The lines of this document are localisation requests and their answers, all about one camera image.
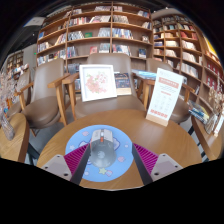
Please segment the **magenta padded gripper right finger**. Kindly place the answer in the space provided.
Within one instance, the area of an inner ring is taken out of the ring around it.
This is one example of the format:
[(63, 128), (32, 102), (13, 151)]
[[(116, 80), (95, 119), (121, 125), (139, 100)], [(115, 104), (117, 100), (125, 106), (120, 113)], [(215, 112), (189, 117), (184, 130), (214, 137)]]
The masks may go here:
[(132, 154), (144, 185), (182, 169), (168, 154), (156, 154), (138, 144), (132, 146)]

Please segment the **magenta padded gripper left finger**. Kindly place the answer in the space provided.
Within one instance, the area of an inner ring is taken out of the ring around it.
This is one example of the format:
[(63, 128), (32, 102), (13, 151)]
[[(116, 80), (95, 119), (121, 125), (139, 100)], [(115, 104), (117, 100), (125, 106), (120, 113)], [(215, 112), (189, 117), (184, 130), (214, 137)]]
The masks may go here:
[(42, 166), (42, 169), (79, 185), (89, 156), (90, 146), (86, 144), (64, 156), (55, 155)]

